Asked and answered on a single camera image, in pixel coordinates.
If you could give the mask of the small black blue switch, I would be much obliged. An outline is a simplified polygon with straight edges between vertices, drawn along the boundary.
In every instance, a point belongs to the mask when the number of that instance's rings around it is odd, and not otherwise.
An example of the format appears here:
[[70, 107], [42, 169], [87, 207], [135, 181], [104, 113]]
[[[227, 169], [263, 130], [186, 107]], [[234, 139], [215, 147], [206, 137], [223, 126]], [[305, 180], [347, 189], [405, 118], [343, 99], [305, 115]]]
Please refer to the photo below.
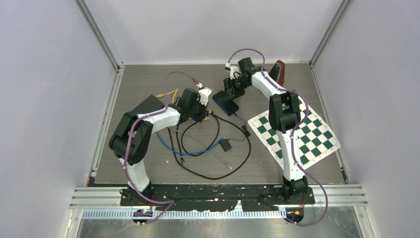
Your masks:
[[223, 90], [213, 95], [212, 99], [228, 116], [239, 111], [239, 106], [229, 97], [226, 98]]

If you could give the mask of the dark grey network switch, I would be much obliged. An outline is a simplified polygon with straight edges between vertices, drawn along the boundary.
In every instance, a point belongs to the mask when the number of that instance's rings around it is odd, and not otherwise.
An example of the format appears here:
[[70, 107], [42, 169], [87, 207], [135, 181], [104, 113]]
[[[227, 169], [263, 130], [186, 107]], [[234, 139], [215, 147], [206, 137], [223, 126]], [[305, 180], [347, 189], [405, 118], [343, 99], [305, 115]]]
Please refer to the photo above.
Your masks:
[[164, 108], [164, 103], [162, 103], [157, 97], [150, 95], [143, 102], [137, 105], [130, 113], [134, 115], [138, 114], [148, 114]]

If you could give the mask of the black power adapter with cord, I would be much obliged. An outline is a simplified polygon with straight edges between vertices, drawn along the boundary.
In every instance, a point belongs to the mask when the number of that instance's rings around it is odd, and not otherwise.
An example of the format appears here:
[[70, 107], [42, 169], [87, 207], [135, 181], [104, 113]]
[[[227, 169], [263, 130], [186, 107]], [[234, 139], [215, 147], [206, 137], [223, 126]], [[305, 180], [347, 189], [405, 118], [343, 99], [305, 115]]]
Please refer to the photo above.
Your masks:
[[248, 131], [248, 129], [247, 129], [247, 125], [246, 125], [246, 122], [245, 122], [245, 120], [243, 119], [243, 118], [241, 118], [240, 116], [238, 116], [236, 113], [234, 113], [234, 116], [236, 116], [237, 118], [239, 118], [240, 120], [242, 120], [243, 121], [243, 125], [241, 126], [241, 131], [242, 131], [242, 133], [244, 134], [244, 139], [242, 139], [242, 140], [237, 140], [237, 139], [233, 139], [233, 138], [224, 138], [222, 141], [221, 141], [221, 143], [220, 143], [220, 145], [222, 146], [222, 148], [223, 148], [223, 150], [226, 152], [226, 151], [229, 151], [229, 150], [231, 150], [231, 148], [232, 148], [232, 146], [231, 146], [231, 144], [230, 144], [230, 142], [229, 142], [229, 140], [234, 140], [234, 141], [237, 141], [237, 142], [242, 142], [242, 141], [244, 141], [245, 139], [248, 139], [249, 137], [250, 137], [250, 132]]

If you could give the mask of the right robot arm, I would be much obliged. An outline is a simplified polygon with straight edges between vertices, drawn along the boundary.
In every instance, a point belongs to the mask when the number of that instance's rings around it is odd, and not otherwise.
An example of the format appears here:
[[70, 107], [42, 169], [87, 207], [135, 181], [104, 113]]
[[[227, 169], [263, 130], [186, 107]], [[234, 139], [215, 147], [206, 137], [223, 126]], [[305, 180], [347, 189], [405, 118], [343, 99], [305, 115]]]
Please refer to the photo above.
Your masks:
[[228, 115], [239, 107], [234, 99], [245, 94], [246, 88], [257, 88], [268, 100], [268, 122], [276, 132], [283, 156], [282, 195], [288, 203], [296, 203], [308, 192], [308, 180], [299, 162], [298, 127], [302, 122], [297, 92], [282, 87], [262, 66], [255, 66], [251, 58], [243, 58], [238, 66], [225, 64], [229, 77], [224, 79], [224, 90], [216, 103]]

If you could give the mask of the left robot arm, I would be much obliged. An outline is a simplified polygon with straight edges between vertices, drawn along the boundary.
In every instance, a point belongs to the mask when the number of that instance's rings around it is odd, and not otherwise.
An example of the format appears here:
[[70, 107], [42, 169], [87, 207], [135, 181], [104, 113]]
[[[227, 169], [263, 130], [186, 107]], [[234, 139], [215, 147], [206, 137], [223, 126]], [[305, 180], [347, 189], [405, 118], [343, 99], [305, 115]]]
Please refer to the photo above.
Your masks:
[[187, 88], [174, 104], [167, 106], [150, 95], [121, 118], [108, 146], [122, 163], [128, 184], [134, 190], [133, 199], [138, 204], [147, 205], [152, 198], [152, 192], [147, 188], [150, 179], [144, 164], [151, 136], [188, 119], [201, 122], [207, 116], [211, 93], [208, 87]]

